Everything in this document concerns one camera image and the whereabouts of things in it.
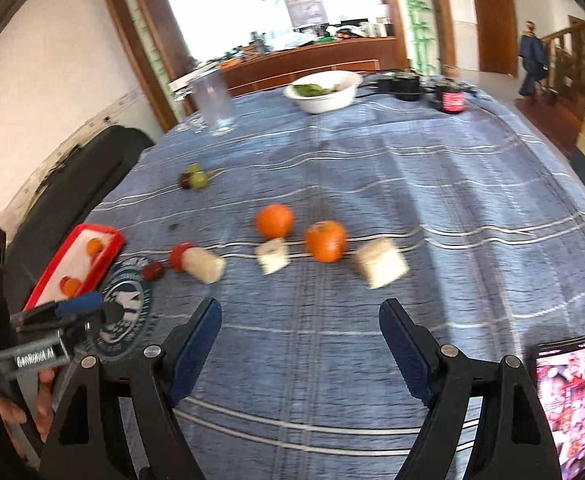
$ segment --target grape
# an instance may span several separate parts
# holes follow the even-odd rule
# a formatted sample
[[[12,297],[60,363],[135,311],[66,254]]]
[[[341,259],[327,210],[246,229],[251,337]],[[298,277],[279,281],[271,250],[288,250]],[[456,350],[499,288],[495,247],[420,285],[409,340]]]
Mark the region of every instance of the grape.
[[[182,173],[179,175],[179,185],[183,189],[190,189],[190,177],[192,173]]]
[[[202,167],[197,163],[186,166],[186,173],[197,173],[197,171],[202,171]]]
[[[189,182],[191,189],[204,189],[208,186],[208,176],[205,171],[197,171],[190,176]]]

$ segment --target black container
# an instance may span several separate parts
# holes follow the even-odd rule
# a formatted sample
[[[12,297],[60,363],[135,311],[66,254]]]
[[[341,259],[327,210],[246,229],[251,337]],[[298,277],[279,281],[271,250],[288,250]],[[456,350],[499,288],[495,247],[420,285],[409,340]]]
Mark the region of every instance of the black container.
[[[393,94],[402,101],[419,101],[424,93],[419,83],[419,74],[390,70],[377,79],[377,90],[383,94]]]

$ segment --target red label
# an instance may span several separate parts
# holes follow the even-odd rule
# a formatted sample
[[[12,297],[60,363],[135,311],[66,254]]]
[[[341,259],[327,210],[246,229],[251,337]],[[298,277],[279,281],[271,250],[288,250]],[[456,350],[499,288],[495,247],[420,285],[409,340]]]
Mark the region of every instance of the red label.
[[[446,112],[463,112],[465,102],[466,96],[463,92],[455,94],[444,92],[442,95],[442,105]]]

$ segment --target green leaves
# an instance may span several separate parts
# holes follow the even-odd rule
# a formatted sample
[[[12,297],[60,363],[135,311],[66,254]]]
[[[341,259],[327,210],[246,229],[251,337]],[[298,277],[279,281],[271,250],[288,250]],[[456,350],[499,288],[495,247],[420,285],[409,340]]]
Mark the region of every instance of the green leaves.
[[[338,90],[337,86],[334,86],[329,90],[326,90],[320,85],[315,85],[313,83],[308,85],[292,85],[292,87],[301,97],[320,97],[323,95],[333,94]]]
[[[415,65],[423,74],[434,73],[436,68],[429,63],[429,46],[435,42],[432,38],[432,28],[429,15],[433,10],[426,3],[427,0],[403,0],[408,8],[410,30],[409,41],[415,49]]]

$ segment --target person's hand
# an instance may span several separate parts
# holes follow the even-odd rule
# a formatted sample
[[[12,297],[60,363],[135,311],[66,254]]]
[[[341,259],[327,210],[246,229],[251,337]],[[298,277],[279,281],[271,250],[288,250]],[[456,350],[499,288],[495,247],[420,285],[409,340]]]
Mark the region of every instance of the person's hand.
[[[39,393],[37,395],[37,401],[35,403],[36,416],[34,423],[37,426],[39,435],[42,441],[45,442],[48,438],[48,432],[52,425],[52,418],[54,413],[52,412],[52,394],[50,392],[50,386],[54,379],[54,370],[42,370],[39,372]],[[15,422],[17,424],[23,424],[26,421],[26,414],[20,409],[14,402],[8,400],[6,397],[0,396],[0,415],[4,421],[6,431],[10,436],[10,440],[15,446],[15,450],[20,456],[23,456],[23,452],[14,439],[12,432],[8,426],[9,422]]]

